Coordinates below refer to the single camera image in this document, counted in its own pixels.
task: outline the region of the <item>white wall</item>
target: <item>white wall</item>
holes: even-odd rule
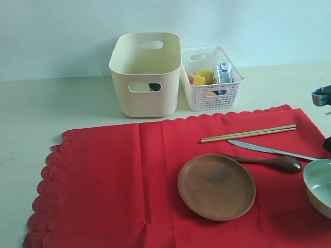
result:
[[[329,0],[139,1],[1,0],[0,81],[109,75],[130,32],[220,45],[238,67],[331,60]]]

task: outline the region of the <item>chopsticks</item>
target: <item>chopsticks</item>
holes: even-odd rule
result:
[[[220,136],[206,137],[206,138],[202,138],[200,142],[207,143],[207,142],[215,142],[215,141],[224,141],[228,139],[232,140],[234,138],[244,138],[244,137],[252,137],[252,136],[265,135],[271,133],[287,132],[295,129],[296,129],[296,124],[293,124],[282,127],[267,128],[267,129],[254,130],[254,131],[248,131],[242,133],[232,133],[232,134],[226,134]]]

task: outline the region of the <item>bowl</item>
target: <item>bowl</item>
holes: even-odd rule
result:
[[[235,160],[219,154],[203,154],[187,161],[178,174],[177,186],[193,212],[214,221],[244,215],[256,195],[251,174]]]
[[[304,181],[311,204],[331,219],[331,160],[320,159],[307,164]]]

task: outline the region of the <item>wooden spoon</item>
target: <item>wooden spoon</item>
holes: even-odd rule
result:
[[[265,164],[280,169],[282,171],[285,171],[287,173],[298,173],[302,170],[300,161],[291,156],[279,156],[273,159],[247,159],[247,158],[231,156],[227,154],[221,154],[221,155],[227,156],[239,163]]]

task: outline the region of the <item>white wicker basket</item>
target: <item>white wicker basket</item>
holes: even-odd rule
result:
[[[223,62],[229,62],[232,64],[234,76],[233,83],[202,86],[193,86],[189,83],[186,73],[194,76],[194,73],[200,69],[214,71],[216,64]],[[205,48],[182,49],[180,80],[190,109],[193,111],[201,111],[232,107],[236,101],[244,77],[240,74],[222,48],[212,46]],[[219,90],[225,90],[226,93],[219,96],[207,96],[209,91]]]

